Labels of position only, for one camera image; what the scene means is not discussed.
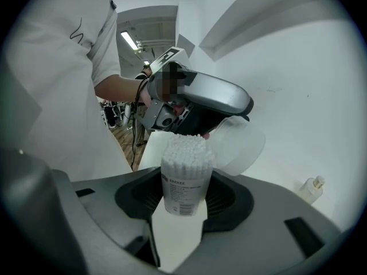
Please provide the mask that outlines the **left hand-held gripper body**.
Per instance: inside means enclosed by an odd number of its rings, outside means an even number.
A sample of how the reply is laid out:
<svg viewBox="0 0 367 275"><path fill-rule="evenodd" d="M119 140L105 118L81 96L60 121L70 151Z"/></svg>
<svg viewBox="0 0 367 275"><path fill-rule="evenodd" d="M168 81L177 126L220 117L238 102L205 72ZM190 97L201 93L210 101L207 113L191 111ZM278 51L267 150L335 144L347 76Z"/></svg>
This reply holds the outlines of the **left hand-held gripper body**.
<svg viewBox="0 0 367 275"><path fill-rule="evenodd" d="M142 117L147 129L195 131L197 116L192 111L197 94L197 73L191 70L186 51L171 47L151 64L146 83L151 104Z"/></svg>

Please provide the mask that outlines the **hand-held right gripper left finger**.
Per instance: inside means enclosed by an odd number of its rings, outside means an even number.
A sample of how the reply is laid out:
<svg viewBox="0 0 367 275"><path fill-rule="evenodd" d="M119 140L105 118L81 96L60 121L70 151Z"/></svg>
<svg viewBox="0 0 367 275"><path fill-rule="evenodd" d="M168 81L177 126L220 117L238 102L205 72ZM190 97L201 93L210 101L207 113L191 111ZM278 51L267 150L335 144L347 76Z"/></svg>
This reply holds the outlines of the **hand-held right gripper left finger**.
<svg viewBox="0 0 367 275"><path fill-rule="evenodd" d="M87 274L159 274L135 256L149 242L149 223L130 218L115 202L118 188L148 170L103 179L71 182L54 170L53 179L64 214L81 248Z"/></svg>

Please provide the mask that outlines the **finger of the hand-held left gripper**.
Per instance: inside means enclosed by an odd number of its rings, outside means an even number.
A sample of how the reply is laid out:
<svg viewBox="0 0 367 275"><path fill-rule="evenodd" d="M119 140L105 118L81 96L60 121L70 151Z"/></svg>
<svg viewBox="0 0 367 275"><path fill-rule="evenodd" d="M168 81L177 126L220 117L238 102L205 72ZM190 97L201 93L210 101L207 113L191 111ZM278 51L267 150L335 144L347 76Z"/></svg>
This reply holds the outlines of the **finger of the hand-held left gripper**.
<svg viewBox="0 0 367 275"><path fill-rule="evenodd" d="M185 99L225 115L248 115L254 106L244 88L205 73L187 74Z"/></svg>
<svg viewBox="0 0 367 275"><path fill-rule="evenodd" d="M247 106L246 109L240 113L227 114L207 109L206 107L202 107L200 105L194 105L187 117L177 128L177 134L204 135L217 127L227 117L241 116L246 120L249 120L248 114L249 106Z"/></svg>

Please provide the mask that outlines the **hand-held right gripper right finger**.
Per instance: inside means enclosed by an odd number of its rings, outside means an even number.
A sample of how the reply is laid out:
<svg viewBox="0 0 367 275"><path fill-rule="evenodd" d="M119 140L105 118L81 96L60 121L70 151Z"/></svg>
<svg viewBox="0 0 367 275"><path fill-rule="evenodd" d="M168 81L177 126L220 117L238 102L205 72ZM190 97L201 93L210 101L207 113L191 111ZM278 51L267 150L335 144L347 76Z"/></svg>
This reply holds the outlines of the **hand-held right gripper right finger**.
<svg viewBox="0 0 367 275"><path fill-rule="evenodd" d="M209 199L220 208L176 274L311 274L345 237L292 191L262 180L214 172Z"/></svg>

